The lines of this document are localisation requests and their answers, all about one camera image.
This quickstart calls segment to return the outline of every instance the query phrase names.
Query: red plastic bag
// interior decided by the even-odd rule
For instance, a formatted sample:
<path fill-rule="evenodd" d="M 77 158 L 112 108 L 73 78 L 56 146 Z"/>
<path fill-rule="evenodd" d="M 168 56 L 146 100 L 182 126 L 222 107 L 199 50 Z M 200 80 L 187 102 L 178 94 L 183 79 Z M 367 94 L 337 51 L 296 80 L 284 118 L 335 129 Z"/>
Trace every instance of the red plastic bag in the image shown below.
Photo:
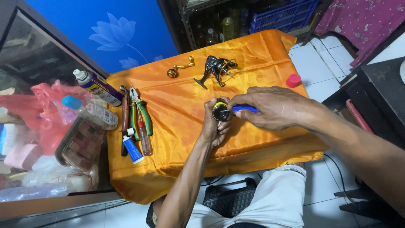
<path fill-rule="evenodd" d="M 46 83 L 33 86 L 34 95 L 3 95 L 0 106 L 19 115 L 30 129 L 40 134 L 39 144 L 44 155 L 54 155 L 55 150 L 77 118 L 74 110 L 65 107 L 62 99 L 74 96 L 81 100 L 95 96 L 79 86 L 60 84 L 50 87 Z"/>

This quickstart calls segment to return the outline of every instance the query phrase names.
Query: orange satin fabric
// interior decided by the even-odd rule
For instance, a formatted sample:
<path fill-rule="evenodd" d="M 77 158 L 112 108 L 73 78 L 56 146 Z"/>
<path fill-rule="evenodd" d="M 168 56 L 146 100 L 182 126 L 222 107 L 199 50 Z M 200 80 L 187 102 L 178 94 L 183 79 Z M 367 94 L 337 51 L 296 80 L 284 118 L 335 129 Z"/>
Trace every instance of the orange satin fabric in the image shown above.
<path fill-rule="evenodd" d="M 250 86 L 286 87 L 288 76 L 297 73 L 287 54 L 295 41 L 295 37 L 278 30 L 267 30 L 112 74 L 108 78 L 110 85 L 114 88 L 125 85 L 128 89 L 134 86 L 147 102 L 153 122 L 150 137 L 153 155 L 133 165 L 129 156 L 121 157 L 121 127 L 108 131 L 111 184 L 126 200 L 139 204 L 151 203 L 167 194 L 200 134 L 204 102 L 212 97 L 232 98 L 246 93 Z M 189 55 L 194 57 L 194 67 L 179 69 L 175 79 L 166 76 L 174 64 L 189 63 Z M 220 87 L 212 74 L 204 83 L 208 90 L 193 80 L 203 76 L 209 55 L 237 60 L 241 69 L 230 70 L 234 79 L 223 77 L 225 87 Z M 302 85 L 293 90 L 308 97 Z M 121 107 L 109 108 L 121 118 Z M 325 144 L 303 128 L 264 131 L 234 118 L 219 150 L 213 149 L 204 176 L 316 160 L 326 149 Z"/>

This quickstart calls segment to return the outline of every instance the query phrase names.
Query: shorts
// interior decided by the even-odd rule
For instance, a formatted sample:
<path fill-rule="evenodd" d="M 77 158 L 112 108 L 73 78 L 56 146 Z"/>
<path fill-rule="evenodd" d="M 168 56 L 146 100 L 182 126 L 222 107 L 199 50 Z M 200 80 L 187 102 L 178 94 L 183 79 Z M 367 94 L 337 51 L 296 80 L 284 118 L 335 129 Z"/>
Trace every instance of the shorts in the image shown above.
<path fill-rule="evenodd" d="M 250 205 L 233 218 L 225 218 L 195 203 L 187 228 L 227 228 L 248 222 L 268 228 L 301 228 L 307 172 L 288 164 L 264 172 Z"/>

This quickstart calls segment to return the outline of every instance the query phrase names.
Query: wall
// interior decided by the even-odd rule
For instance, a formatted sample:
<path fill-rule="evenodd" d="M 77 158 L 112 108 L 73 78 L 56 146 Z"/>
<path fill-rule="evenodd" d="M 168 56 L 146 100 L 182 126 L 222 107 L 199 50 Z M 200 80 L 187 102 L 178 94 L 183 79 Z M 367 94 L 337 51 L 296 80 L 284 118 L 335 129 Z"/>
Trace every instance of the wall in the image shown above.
<path fill-rule="evenodd" d="M 400 58 L 405 56 L 405 33 L 392 42 L 384 51 L 378 54 L 368 64 L 382 62 L 394 58 Z"/>
<path fill-rule="evenodd" d="M 108 73 L 178 55 L 156 0 L 26 0 Z"/>

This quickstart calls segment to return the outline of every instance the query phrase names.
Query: red bottle cap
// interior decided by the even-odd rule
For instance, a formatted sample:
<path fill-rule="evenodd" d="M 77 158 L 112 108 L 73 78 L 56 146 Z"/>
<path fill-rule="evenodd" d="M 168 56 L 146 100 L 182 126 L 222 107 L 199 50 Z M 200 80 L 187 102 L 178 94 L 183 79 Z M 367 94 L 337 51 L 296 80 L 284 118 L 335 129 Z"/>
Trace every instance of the red bottle cap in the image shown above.
<path fill-rule="evenodd" d="M 290 88 L 295 88 L 297 87 L 301 82 L 301 77 L 297 73 L 292 73 L 288 77 L 286 84 Z"/>

